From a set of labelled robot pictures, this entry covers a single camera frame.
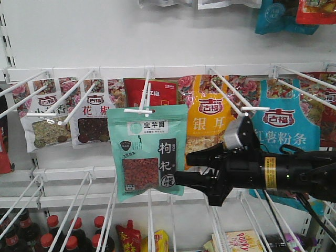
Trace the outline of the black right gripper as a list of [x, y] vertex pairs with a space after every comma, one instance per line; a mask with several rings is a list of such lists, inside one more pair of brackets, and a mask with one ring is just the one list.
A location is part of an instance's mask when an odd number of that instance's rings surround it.
[[199, 172], [177, 171], [174, 174], [176, 185], [186, 186], [208, 193], [210, 206], [222, 206], [233, 188], [263, 189], [265, 176], [260, 150], [240, 150], [224, 152], [222, 143], [186, 155], [189, 166], [209, 166], [217, 171], [210, 175]]

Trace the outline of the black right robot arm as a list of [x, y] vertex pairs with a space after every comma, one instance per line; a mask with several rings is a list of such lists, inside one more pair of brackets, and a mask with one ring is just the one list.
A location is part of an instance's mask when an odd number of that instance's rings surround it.
[[205, 166], [200, 172], [178, 171], [177, 185], [201, 191], [210, 206], [222, 206], [234, 188], [308, 193], [313, 198], [335, 202], [335, 152], [294, 149], [282, 154], [248, 146], [226, 149], [222, 144], [187, 155], [190, 166]]

